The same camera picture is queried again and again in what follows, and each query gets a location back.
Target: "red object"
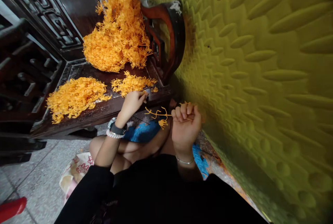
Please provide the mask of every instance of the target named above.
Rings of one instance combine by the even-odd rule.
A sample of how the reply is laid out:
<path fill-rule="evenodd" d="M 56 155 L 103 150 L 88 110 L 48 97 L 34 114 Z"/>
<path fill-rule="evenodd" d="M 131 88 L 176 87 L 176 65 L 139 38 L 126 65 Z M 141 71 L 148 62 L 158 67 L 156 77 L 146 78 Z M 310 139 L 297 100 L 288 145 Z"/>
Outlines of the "red object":
<path fill-rule="evenodd" d="M 18 200 L 2 204 L 0 206 L 0 223 L 23 212 L 27 205 L 27 198 L 22 197 Z"/>

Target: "yellow-green wall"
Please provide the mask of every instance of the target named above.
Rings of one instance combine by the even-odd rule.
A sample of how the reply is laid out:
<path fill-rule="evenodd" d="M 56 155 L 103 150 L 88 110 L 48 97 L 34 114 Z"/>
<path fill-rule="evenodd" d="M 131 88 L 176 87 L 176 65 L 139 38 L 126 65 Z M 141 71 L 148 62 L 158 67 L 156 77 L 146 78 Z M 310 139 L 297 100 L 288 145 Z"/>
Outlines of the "yellow-green wall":
<path fill-rule="evenodd" d="M 323 223 L 333 198 L 332 0 L 181 1 L 176 77 L 205 112 L 212 145 L 274 223 Z"/>

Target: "tiled floor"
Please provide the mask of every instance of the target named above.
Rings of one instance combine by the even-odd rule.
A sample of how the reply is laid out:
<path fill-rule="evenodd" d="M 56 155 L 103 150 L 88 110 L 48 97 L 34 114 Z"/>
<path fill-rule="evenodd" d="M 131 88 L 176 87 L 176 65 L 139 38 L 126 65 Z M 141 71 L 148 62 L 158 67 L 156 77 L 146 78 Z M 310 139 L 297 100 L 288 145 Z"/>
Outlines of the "tiled floor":
<path fill-rule="evenodd" d="M 130 126 L 148 124 L 144 113 L 137 113 Z M 97 126 L 98 135 L 104 135 L 107 123 Z M 32 153 L 29 162 L 0 167 L 0 204 L 20 197 L 27 198 L 23 213 L 5 224 L 53 224 L 64 201 L 60 189 L 60 175 L 75 154 L 86 152 L 90 141 L 45 140 L 43 150 Z"/>

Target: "hand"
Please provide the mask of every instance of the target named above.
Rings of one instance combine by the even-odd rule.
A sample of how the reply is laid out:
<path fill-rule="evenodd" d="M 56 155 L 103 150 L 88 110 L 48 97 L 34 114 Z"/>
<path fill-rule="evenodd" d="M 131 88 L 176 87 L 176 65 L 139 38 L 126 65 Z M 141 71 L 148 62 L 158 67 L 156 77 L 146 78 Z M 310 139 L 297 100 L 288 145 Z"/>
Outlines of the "hand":
<path fill-rule="evenodd" d="M 145 91 L 132 91 L 127 94 L 122 105 L 121 111 L 118 114 L 117 120 L 114 123 L 116 127 L 123 128 L 127 121 L 133 116 L 146 100 L 147 93 Z"/>
<path fill-rule="evenodd" d="M 175 149 L 190 150 L 201 130 L 201 114 L 197 105 L 182 104 L 172 110 L 172 141 Z"/>

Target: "knee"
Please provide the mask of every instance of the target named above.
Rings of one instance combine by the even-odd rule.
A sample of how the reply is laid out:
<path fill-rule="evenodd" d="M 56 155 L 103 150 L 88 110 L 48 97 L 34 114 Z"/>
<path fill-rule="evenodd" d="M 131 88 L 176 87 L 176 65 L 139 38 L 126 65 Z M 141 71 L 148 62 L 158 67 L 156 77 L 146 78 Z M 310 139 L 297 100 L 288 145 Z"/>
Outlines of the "knee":
<path fill-rule="evenodd" d="M 93 158 L 97 156 L 97 153 L 101 148 L 104 139 L 105 136 L 97 136 L 91 140 L 89 144 L 89 152 Z"/>

